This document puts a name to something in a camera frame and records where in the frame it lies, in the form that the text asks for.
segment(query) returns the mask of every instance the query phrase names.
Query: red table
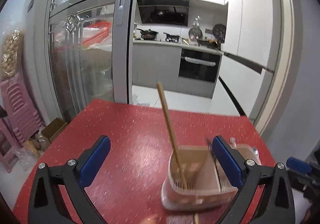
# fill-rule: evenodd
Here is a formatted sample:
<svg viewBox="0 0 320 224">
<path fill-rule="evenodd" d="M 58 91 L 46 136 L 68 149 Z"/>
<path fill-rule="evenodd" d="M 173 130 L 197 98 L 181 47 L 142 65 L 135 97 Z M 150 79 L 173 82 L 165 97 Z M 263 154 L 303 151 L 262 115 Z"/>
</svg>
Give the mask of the red table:
<svg viewBox="0 0 320 224">
<path fill-rule="evenodd" d="M 205 137 L 222 135 L 227 142 L 247 143 L 259 151 L 262 165 L 274 166 L 267 147 L 246 117 L 228 117 L 170 111 L 178 145 L 206 145 Z M 92 185 L 85 190 L 109 224 L 138 224 L 153 213 L 160 224 L 192 222 L 192 215 L 169 212 L 162 208 L 160 190 L 172 152 L 161 109 L 93 100 L 51 144 L 38 163 L 63 165 L 78 158 L 97 138 L 106 135 L 111 151 Z M 37 165 L 23 185 L 14 214 L 27 223 L 28 203 Z M 247 223 L 257 205 L 262 189 L 256 191 L 242 223 Z M 74 221 L 81 223 L 70 199 L 62 190 Z M 199 214 L 200 223 L 214 224 L 227 205 Z"/>
</svg>

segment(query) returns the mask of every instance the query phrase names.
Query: kitchen counter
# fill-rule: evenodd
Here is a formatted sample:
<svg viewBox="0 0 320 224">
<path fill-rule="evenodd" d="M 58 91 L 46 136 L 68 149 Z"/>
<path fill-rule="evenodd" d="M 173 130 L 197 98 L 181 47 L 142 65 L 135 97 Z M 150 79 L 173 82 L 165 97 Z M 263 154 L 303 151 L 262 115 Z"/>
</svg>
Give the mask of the kitchen counter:
<svg viewBox="0 0 320 224">
<path fill-rule="evenodd" d="M 179 145 L 206 146 L 205 137 L 222 135 L 227 142 L 235 137 L 236 143 L 258 149 L 262 165 L 275 165 L 247 117 L 175 110 L 170 111 L 170 116 Z M 170 212 L 161 204 L 161 186 L 172 152 L 162 110 L 94 99 L 56 138 L 30 173 L 13 209 L 21 224 L 27 223 L 29 195 L 38 164 L 57 166 L 78 158 L 101 134 L 110 138 L 111 151 L 85 190 L 108 223 L 138 224 L 153 213 L 161 216 L 159 224 L 193 221 L 192 213 Z M 61 192 L 72 219 L 80 223 L 65 188 Z M 261 193 L 262 187 L 258 187 L 242 223 L 251 219 Z M 199 213 L 200 223 L 215 223 L 227 206 Z"/>
<path fill-rule="evenodd" d="M 222 55 L 223 52 L 216 49 L 210 49 L 207 47 L 199 47 L 199 46 L 193 46 L 193 45 L 187 45 L 183 43 L 174 43 L 174 42 L 165 42 L 165 41 L 146 41 L 146 40 L 133 40 L 134 44 L 157 44 L 157 45 L 167 45 L 167 46 L 174 46 L 174 47 L 181 47 L 182 49 L 187 50 L 195 50 L 200 52 L 207 52 L 211 54 L 218 54 Z"/>
</svg>

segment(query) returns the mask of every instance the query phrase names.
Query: door handle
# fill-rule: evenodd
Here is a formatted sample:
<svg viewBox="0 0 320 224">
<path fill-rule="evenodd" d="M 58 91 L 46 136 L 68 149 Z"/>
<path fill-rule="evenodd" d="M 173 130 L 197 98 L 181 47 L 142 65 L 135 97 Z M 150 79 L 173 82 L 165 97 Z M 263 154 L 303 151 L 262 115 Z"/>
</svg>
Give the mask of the door handle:
<svg viewBox="0 0 320 224">
<path fill-rule="evenodd" d="M 122 25 L 124 0 L 118 0 L 118 1 L 119 3 L 115 7 L 115 23 L 116 25 Z"/>
<path fill-rule="evenodd" d="M 210 66 L 214 67 L 216 63 L 214 61 L 207 61 L 207 60 L 199 60 L 199 59 L 194 59 L 194 58 L 189 58 L 189 57 L 181 57 L 182 59 L 184 58 L 185 61 L 193 63 L 193 64 L 199 64 L 199 65 L 205 65 L 205 66 Z"/>
</svg>

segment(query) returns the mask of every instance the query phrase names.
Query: cardboard box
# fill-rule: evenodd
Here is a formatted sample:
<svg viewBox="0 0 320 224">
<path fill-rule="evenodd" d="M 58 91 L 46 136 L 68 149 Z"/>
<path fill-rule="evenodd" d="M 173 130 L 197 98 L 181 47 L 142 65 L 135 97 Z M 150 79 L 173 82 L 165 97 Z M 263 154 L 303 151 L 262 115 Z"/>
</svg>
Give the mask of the cardboard box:
<svg viewBox="0 0 320 224">
<path fill-rule="evenodd" d="M 48 138 L 52 143 L 57 136 L 67 127 L 68 123 L 60 118 L 53 120 L 48 126 L 46 126 L 42 131 L 44 137 Z"/>
</svg>

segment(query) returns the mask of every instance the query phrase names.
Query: bag of nuts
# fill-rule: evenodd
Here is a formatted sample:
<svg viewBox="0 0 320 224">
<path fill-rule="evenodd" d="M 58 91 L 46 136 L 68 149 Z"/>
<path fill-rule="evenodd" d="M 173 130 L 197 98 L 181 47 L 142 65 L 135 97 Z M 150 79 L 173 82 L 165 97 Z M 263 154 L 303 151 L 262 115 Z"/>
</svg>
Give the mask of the bag of nuts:
<svg viewBox="0 0 320 224">
<path fill-rule="evenodd" d="M 19 29 L 4 37 L 2 46 L 1 78 L 13 77 L 20 70 L 21 55 L 23 51 L 23 35 Z"/>
</svg>

